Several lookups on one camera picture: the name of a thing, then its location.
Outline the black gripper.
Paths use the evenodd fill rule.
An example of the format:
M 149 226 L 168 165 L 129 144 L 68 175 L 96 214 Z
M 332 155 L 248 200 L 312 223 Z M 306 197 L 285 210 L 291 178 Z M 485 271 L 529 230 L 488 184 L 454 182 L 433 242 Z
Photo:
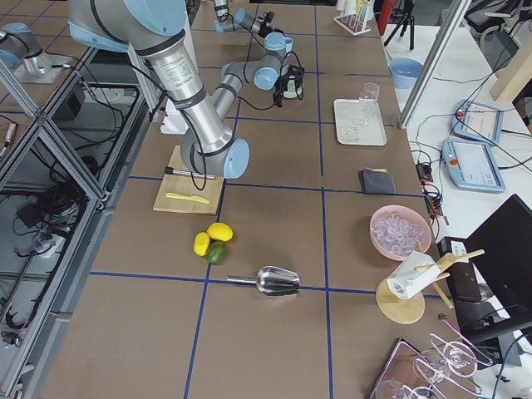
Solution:
M 275 82 L 275 92 L 273 103 L 276 107 L 283 106 L 283 89 L 289 79 L 297 79 L 303 83 L 304 68 L 301 66 L 289 65 L 287 71 Z
M 262 38 L 266 38 L 269 33 L 278 32 L 284 35 L 284 31 L 278 27 L 272 25 L 272 21 L 275 17 L 273 11 L 265 12 L 262 17 L 256 17 L 256 21 L 259 23 L 258 35 Z

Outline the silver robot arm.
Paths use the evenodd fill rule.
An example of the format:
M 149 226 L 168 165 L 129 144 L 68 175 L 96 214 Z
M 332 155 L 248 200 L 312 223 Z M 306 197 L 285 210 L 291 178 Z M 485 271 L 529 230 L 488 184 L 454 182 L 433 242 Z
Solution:
M 254 17 L 243 8 L 239 8 L 232 14 L 227 0 L 214 0 L 213 4 L 216 16 L 214 29 L 218 33 L 245 30 L 266 38 L 269 33 L 283 32 L 272 25 L 274 12 L 266 12 L 263 16 Z
M 250 149 L 223 119 L 240 90 L 252 83 L 273 90 L 273 105 L 303 97 L 304 69 L 289 62 L 293 40 L 271 27 L 271 12 L 253 17 L 243 9 L 229 12 L 226 1 L 214 4 L 219 32 L 244 29 L 259 34 L 264 54 L 257 61 L 229 63 L 223 80 L 210 95 L 185 47 L 189 19 L 184 1 L 71 1 L 71 37 L 86 46 L 110 52 L 135 53 L 147 60 L 182 115 L 188 130 L 180 157 L 190 175 L 238 179 L 248 168 Z

